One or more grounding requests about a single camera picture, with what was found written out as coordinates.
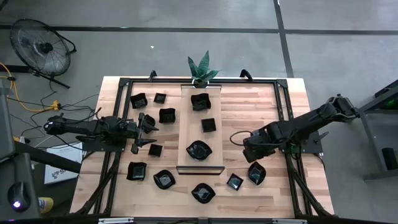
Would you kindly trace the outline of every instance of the green leaf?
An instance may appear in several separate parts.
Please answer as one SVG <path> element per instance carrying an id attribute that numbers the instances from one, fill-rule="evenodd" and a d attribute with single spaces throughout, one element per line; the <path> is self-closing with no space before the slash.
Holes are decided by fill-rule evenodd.
<path id="1" fill-rule="evenodd" d="M 193 62 L 192 58 L 188 57 L 188 64 L 193 78 L 199 78 L 198 67 Z"/>
<path id="2" fill-rule="evenodd" d="M 206 72 L 209 69 L 209 61 L 209 51 L 206 51 L 198 66 L 198 72 L 201 77 L 204 77 L 206 75 Z"/>
<path id="3" fill-rule="evenodd" d="M 212 78 L 216 77 L 216 75 L 217 75 L 218 72 L 219 72 L 219 71 L 217 71 L 217 70 L 212 70 L 212 71 L 210 71 L 209 73 L 206 74 L 206 77 L 203 78 L 204 81 L 207 82 L 208 80 L 211 80 Z"/>

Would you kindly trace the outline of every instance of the fan grille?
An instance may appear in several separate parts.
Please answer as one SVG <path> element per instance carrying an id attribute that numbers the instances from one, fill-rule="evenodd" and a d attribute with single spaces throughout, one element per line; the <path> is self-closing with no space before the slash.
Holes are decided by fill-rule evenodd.
<path id="1" fill-rule="evenodd" d="M 11 27 L 10 38 L 18 57 L 36 72 L 58 76 L 68 70 L 68 46 L 48 25 L 32 19 L 18 20 Z"/>

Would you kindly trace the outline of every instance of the plant pot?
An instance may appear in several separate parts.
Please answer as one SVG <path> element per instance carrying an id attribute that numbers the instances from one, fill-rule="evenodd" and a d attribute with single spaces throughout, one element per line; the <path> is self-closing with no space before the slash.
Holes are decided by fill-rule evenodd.
<path id="1" fill-rule="evenodd" d="M 209 94 L 200 93 L 191 96 L 191 103 L 194 111 L 207 110 L 211 108 Z"/>
<path id="2" fill-rule="evenodd" d="M 205 160 L 213 151 L 203 141 L 194 141 L 190 146 L 187 147 L 188 155 L 197 161 Z"/>
<path id="3" fill-rule="evenodd" d="M 155 184 L 162 190 L 166 190 L 175 184 L 173 174 L 168 170 L 162 170 L 154 175 Z"/>
<path id="4" fill-rule="evenodd" d="M 192 80 L 192 85 L 195 88 L 207 88 L 209 85 L 209 81 L 207 82 L 198 82 L 198 80 Z"/>
<path id="5" fill-rule="evenodd" d="M 141 180 L 145 179 L 147 164 L 145 162 L 130 162 L 127 172 L 127 180 Z"/>
<path id="6" fill-rule="evenodd" d="M 155 118 L 149 116 L 148 114 L 144 116 L 144 120 L 146 121 L 147 124 L 151 125 L 151 126 L 155 126 Z M 143 130 L 146 134 L 150 133 L 152 130 L 145 128 Z"/>
<path id="7" fill-rule="evenodd" d="M 201 120 L 201 128 L 204 133 L 216 131 L 216 122 L 215 122 L 214 118 L 202 119 Z"/>
<path id="8" fill-rule="evenodd" d="M 139 109 L 148 105 L 145 93 L 138 93 L 137 95 L 130 96 L 130 101 L 133 109 Z"/>
<path id="9" fill-rule="evenodd" d="M 175 122 L 175 109 L 167 108 L 159 110 L 159 123 L 174 123 Z"/>

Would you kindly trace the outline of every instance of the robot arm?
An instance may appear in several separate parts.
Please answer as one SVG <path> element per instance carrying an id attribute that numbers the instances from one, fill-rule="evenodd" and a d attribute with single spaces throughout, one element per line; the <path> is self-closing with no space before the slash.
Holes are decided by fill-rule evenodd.
<path id="1" fill-rule="evenodd" d="M 146 120 L 144 113 L 140 113 L 138 124 L 133 120 L 125 120 L 115 116 L 102 117 L 97 120 L 83 121 L 66 119 L 63 113 L 53 116 L 44 125 L 47 134 L 58 135 L 65 133 L 81 134 L 77 140 L 85 143 L 87 151 L 122 151 L 126 146 L 126 139 L 134 139 L 131 151 L 138 153 L 138 147 L 155 142 L 155 139 L 142 139 L 142 132 L 158 131 Z"/>
<path id="2" fill-rule="evenodd" d="M 286 143 L 301 144 L 309 135 L 330 122 L 349 123 L 359 117 L 358 110 L 348 98 L 337 95 L 324 105 L 290 121 L 275 121 L 243 139 L 243 154 L 248 162 L 275 153 L 275 148 Z"/>

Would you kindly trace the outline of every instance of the yellow cable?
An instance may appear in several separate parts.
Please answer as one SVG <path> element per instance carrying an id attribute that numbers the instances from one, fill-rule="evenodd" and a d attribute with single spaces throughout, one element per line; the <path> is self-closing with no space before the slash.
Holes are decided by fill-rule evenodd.
<path id="1" fill-rule="evenodd" d="M 0 65 L 3 66 L 3 67 L 6 69 L 6 71 L 7 71 L 8 75 L 9 75 L 9 77 L 12 77 L 11 72 L 8 70 L 8 68 L 7 68 L 3 63 L 1 63 L 1 62 L 0 62 Z M 17 100 L 19 101 L 19 104 L 21 104 L 21 106 L 22 106 L 25 110 L 31 111 L 31 112 L 43 112 L 43 111 L 54 110 L 54 109 L 55 109 L 55 108 L 52 107 L 52 106 L 51 106 L 51 107 L 48 107 L 48 108 L 46 108 L 46 109 L 44 109 L 44 110 L 33 110 L 33 109 L 29 109 L 29 108 L 26 107 L 25 104 L 23 104 L 23 102 L 21 102 L 21 100 L 19 99 L 18 89 L 17 89 L 17 83 L 16 83 L 15 81 L 11 81 L 10 90 L 11 90 L 13 87 L 14 87 L 14 89 L 15 89 L 15 96 L 16 96 Z"/>

